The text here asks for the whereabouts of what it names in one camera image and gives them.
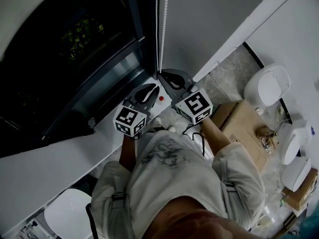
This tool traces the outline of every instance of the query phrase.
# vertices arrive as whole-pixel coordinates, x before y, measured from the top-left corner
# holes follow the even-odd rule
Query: person
[[[159,117],[155,124],[161,126]],[[264,207],[258,169],[245,147],[231,143],[209,118],[201,128],[214,154],[212,164],[195,141],[172,130],[144,133],[137,155],[135,141],[124,136],[119,162],[105,165],[92,195],[99,235],[116,222],[104,216],[110,174],[117,174],[129,196],[136,239],[259,238],[248,232]]]

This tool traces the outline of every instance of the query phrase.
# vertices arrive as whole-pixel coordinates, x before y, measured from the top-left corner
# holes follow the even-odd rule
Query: cardboard box
[[[242,143],[258,170],[263,169],[268,161],[268,153],[255,136],[255,131],[267,125],[246,100],[220,105],[212,121],[231,142]]]
[[[318,170],[312,168],[297,191],[293,192],[285,187],[282,190],[284,201],[292,208],[299,211],[304,206],[308,195],[315,187],[317,177]]]

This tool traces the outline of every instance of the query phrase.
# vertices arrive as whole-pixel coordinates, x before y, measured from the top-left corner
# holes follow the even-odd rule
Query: floor
[[[240,46],[207,76],[200,80],[198,85],[206,90],[212,103],[217,107],[222,103],[243,99],[243,92],[247,82],[259,69],[260,67],[245,47]],[[286,119],[285,115],[278,113],[279,107],[281,107],[281,105],[277,102],[273,106],[265,109],[262,115],[269,128],[274,130],[278,130],[280,126],[278,122]],[[174,125],[177,132],[180,133],[184,131],[188,125],[188,122],[172,108],[165,109],[160,114],[160,117],[163,127],[167,128],[170,125]],[[213,157],[210,154],[206,155],[206,151],[209,152],[210,150],[205,149],[205,157],[211,162]],[[121,148],[107,157],[98,167],[92,170],[90,174],[99,178],[104,165],[110,160],[119,160],[120,153]],[[280,175],[283,169],[284,165],[281,164],[278,154],[273,153],[262,172],[266,194],[265,205],[267,206],[265,213],[269,212],[268,215],[273,218],[273,223],[266,228],[253,228],[252,233],[262,236],[263,238],[271,237],[278,231],[283,221],[291,212],[290,209],[281,206],[281,190],[284,186],[280,182]]]

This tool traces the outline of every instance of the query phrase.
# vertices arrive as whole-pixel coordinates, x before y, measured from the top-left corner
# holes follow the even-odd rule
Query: cable
[[[158,41],[158,34],[159,34],[159,0],[155,0],[155,38],[156,38],[156,62],[159,70],[159,41]]]
[[[99,239],[98,233],[97,233],[97,231],[96,231],[94,219],[93,219],[93,216],[92,216],[92,214],[91,214],[90,208],[91,208],[91,203],[89,203],[89,204],[86,205],[85,210],[86,210],[87,215],[89,216],[89,221],[90,221],[92,236],[93,236],[93,239]]]
[[[205,137],[203,136],[203,135],[201,135],[200,133],[193,133],[193,135],[192,135],[192,138],[190,138],[190,136],[188,135],[188,134],[186,134],[185,132],[187,131],[187,130],[189,130],[190,128],[192,128],[193,126],[196,126],[196,125],[198,125],[198,124],[201,124],[202,122],[200,122],[200,123],[197,123],[197,124],[195,124],[195,125],[193,125],[193,124],[188,124],[188,126],[186,127],[186,129],[181,133],[182,135],[187,135],[188,137],[189,137],[189,139],[191,139],[191,140],[193,140],[193,141],[195,141],[195,138],[194,138],[194,135],[195,134],[198,134],[200,137],[201,137],[201,140],[202,140],[202,145],[203,145],[203,157],[205,156]]]
[[[163,63],[164,41],[165,41],[165,29],[167,19],[167,6],[168,0],[164,0],[164,15],[163,15],[163,27],[161,32],[161,48],[160,48],[160,60],[159,60],[159,73],[161,73],[161,67]]]
[[[291,120],[291,119],[284,119],[284,120],[279,121],[276,125],[274,125],[274,129],[276,128],[276,126],[278,126],[278,124],[280,124],[280,123],[282,123],[284,121],[288,121],[288,120]]]
[[[194,138],[194,134],[198,134],[200,137],[201,137],[201,141],[202,141],[202,145],[203,145],[203,157],[205,156],[205,140],[204,140],[204,136],[201,135],[200,133],[193,133],[193,141],[195,141],[195,138]]]
[[[136,135],[130,136],[132,140],[139,140],[144,134],[148,133],[148,131],[142,133],[142,131],[139,131]]]

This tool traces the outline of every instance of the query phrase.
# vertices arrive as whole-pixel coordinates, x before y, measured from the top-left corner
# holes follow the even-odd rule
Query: round white object
[[[85,207],[91,197],[77,189],[67,189],[45,210],[50,228],[63,239],[87,239],[92,235]]]
[[[267,72],[260,78],[258,95],[265,106],[271,106],[280,99],[281,89],[272,72]]]
[[[263,215],[259,218],[257,222],[257,227],[267,227],[272,223],[272,220],[269,216]]]
[[[286,166],[281,177],[282,183],[291,191],[299,189],[311,169],[311,160],[306,157],[295,157],[294,160]]]
[[[299,138],[296,134],[291,135],[286,143],[286,152],[282,153],[282,163],[284,165],[290,164],[300,149]]]
[[[264,110],[262,108],[256,108],[256,112],[259,114],[259,115],[262,115],[264,113]]]

